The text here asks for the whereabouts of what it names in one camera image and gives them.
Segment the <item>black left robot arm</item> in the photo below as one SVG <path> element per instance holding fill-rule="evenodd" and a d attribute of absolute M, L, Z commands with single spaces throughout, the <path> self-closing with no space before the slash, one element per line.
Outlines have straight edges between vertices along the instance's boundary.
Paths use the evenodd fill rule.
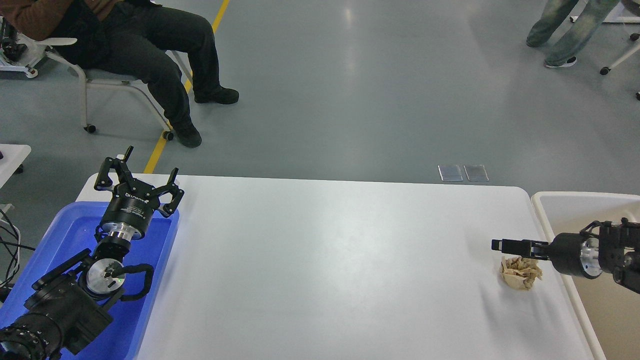
<path fill-rule="evenodd" d="M 32 284 L 26 313 L 1 330 L 3 360 L 59 360 L 64 349 L 77 354 L 112 322 L 117 302 L 143 299 L 152 288 L 155 268 L 125 265 L 131 244 L 145 237 L 155 212 L 175 214 L 185 192 L 176 183 L 178 168 L 156 187 L 133 177 L 123 158 L 106 157 L 94 182 L 112 194 L 94 230 L 96 248 L 84 249 Z"/>

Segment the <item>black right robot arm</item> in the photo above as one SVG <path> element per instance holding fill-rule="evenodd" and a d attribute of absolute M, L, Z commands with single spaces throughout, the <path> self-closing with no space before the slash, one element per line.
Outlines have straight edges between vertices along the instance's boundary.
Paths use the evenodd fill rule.
<path fill-rule="evenodd" d="M 627 218 L 618 222 L 594 220 L 578 233 L 556 235 L 550 243 L 492 239 L 491 249 L 549 261 L 563 275 L 594 280 L 606 272 L 616 284 L 640 292 L 640 226 Z"/>

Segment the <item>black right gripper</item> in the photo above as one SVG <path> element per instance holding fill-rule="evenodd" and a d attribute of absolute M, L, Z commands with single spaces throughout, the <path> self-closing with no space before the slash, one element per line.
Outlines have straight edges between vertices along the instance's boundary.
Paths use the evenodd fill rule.
<path fill-rule="evenodd" d="M 520 256 L 526 259 L 550 260 L 556 271 L 568 276 L 594 280 L 602 274 L 599 240 L 590 235 L 560 233 L 551 243 L 528 239 L 492 239 L 491 250 L 523 253 Z"/>

